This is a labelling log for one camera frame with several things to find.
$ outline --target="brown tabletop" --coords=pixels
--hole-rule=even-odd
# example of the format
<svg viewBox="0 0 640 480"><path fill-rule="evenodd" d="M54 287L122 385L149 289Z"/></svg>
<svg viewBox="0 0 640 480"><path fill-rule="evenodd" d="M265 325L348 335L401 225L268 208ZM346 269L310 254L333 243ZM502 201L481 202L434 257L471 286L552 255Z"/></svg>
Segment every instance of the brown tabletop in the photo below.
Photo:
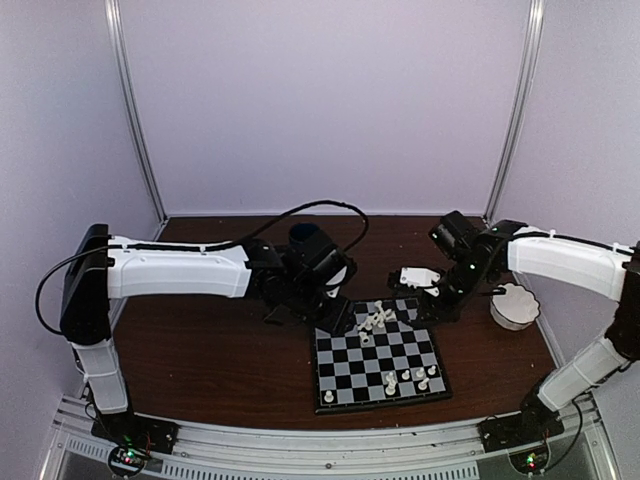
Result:
<svg viewBox="0 0 640 480"><path fill-rule="evenodd" d="M253 230L265 217L176 218L162 240L216 242ZM260 235L287 241L288 228L316 221L338 244L361 227L357 217L296 217ZM356 277L342 290L352 300L389 297L390 271L449 263L428 238L435 217L372 217L366 239L350 253ZM254 428L346 429L413 426L518 409L553 362L537 326L510 332L478 297L459 322L433 328L453 398L366 412L314 414L308 327L263 323L259 301L212 296L129 299L115 333L134 409L163 417Z"/></svg>

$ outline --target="vertical metal post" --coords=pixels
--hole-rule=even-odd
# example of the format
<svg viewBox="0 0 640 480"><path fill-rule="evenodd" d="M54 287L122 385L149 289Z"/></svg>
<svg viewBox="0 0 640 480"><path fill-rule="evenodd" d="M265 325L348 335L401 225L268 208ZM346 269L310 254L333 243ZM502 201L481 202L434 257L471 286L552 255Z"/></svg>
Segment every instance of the vertical metal post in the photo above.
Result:
<svg viewBox="0 0 640 480"><path fill-rule="evenodd" d="M518 136L522 128L524 120L524 110L529 98L529 91L533 82L533 76L538 61L538 51L540 50L540 39L542 37L542 21L544 17L545 0L531 0L531 8L529 10L529 25L527 26L527 34L524 42L524 50L522 52L522 63L520 65L520 77L516 89L516 96L511 111L511 120L507 129L504 146L502 148L502 156L496 179L493 183L489 203L485 210L484 218L487 222L495 221L494 218L498 202L502 196L504 185L509 173L511 161L515 153Z"/></svg>
<svg viewBox="0 0 640 480"><path fill-rule="evenodd" d="M127 117L129 120L129 128L133 143L136 148L138 162L142 170L142 176L146 184L151 201L158 217L159 222L167 219L167 214L162 204L162 198L158 190L151 162L149 160L149 152L142 133L142 125L140 124L140 115L136 106L135 96L133 94L133 84L131 82L131 72L129 70L129 62L127 60L127 50L124 43L124 34L122 31L122 21L120 19L120 2L119 0L105 0L107 11L107 25L109 26L109 35L113 44L113 50L116 56L118 71L120 73L120 83L122 93L124 95Z"/></svg>

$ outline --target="robotic arm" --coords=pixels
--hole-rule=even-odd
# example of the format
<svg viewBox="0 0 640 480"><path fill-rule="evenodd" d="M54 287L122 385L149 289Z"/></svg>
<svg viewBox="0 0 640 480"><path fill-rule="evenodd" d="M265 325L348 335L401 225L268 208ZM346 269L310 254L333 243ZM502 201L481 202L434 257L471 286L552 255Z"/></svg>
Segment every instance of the robotic arm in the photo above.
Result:
<svg viewBox="0 0 640 480"><path fill-rule="evenodd" d="M170 453L177 426L136 416L109 324L109 300L137 295L209 294L286 306L317 328L348 327L350 302L338 295L356 264L314 224L298 224L289 244L252 238L224 244L149 243L93 225L65 276L60 330L89 383L94 435Z"/></svg>
<svg viewBox="0 0 640 480"><path fill-rule="evenodd" d="M487 451L557 432L561 408L640 359L640 244L609 247L506 220L480 230L457 211L443 217L430 237L456 264L447 271L404 268L389 278L396 291L420 293L419 322L457 320L481 283L494 283L506 272L553 278L620 303L606 332L536 385L522 401L522 413L481 424Z"/></svg>

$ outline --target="chessboard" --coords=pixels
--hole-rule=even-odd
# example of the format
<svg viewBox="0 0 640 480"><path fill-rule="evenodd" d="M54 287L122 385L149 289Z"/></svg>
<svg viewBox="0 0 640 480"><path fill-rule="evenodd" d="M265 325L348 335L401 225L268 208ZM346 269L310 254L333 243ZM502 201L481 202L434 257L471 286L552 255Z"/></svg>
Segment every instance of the chessboard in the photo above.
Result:
<svg viewBox="0 0 640 480"><path fill-rule="evenodd" d="M451 386L433 335L427 328L408 325L417 318L418 299L382 300L382 309L395 312L397 320L374 326L367 332L369 338L364 344L359 333L365 331L362 324L367 317L377 312L375 303L354 302L355 326L342 336L314 329L316 413L345 413L451 398ZM387 389L389 374L397 380L392 389Z"/></svg>

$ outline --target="white wall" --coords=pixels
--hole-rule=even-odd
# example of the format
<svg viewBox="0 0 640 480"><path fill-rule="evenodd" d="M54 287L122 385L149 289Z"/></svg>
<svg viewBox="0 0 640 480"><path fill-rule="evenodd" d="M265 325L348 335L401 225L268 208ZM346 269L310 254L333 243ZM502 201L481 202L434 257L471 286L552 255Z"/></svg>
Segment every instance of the white wall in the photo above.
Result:
<svg viewBox="0 0 640 480"><path fill-rule="evenodd" d="M0 477L36 478L70 349L38 325L43 273L85 229L149 237L156 221L136 164L102 0L0 1ZM61 278L43 298L57 327Z"/></svg>
<svg viewBox="0 0 640 480"><path fill-rule="evenodd" d="M484 210L529 1L128 0L133 84L171 214Z"/></svg>
<svg viewBox="0 0 640 480"><path fill-rule="evenodd" d="M542 46L497 218L602 242L640 239L640 3L547 3ZM616 304L531 278L565 358ZM640 367L596 392L624 478L637 479Z"/></svg>

